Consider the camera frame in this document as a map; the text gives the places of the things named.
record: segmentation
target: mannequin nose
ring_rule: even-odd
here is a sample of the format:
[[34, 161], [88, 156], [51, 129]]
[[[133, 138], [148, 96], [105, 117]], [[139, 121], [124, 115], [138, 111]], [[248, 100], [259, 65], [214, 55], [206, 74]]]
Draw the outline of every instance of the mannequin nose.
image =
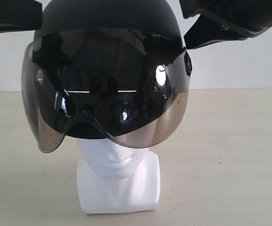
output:
[[121, 146], [111, 140], [107, 141], [107, 147], [110, 154], [109, 159], [113, 162], [124, 161], [134, 155], [133, 149]]

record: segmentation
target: visor pivot screw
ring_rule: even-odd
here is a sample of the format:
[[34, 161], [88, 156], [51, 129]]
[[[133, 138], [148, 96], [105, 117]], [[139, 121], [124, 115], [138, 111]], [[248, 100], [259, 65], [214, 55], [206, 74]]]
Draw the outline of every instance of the visor pivot screw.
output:
[[43, 85], [43, 72], [41, 70], [37, 73], [37, 83], [41, 86]]

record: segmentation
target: white table surface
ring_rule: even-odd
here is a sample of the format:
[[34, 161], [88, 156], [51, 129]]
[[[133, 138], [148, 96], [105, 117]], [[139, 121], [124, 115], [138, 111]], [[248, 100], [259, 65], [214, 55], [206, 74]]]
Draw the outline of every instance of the white table surface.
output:
[[82, 212], [73, 138], [42, 154], [20, 93], [0, 93], [0, 226], [272, 226], [272, 89], [193, 90], [160, 158], [155, 211]]

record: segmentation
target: helmet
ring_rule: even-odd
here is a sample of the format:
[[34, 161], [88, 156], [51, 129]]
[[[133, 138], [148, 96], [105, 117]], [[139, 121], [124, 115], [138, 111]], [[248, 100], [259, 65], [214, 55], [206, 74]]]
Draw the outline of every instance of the helmet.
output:
[[65, 136], [152, 147], [179, 126], [192, 64], [166, 0], [52, 0], [25, 51], [25, 114], [44, 153]]

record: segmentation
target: mannequin chin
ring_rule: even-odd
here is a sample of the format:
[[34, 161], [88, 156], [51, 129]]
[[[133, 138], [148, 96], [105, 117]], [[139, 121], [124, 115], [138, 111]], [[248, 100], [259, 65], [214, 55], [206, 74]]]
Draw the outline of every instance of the mannequin chin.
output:
[[77, 139], [77, 143], [90, 168], [106, 180], [132, 176], [149, 151], [148, 148], [123, 147], [109, 139]]

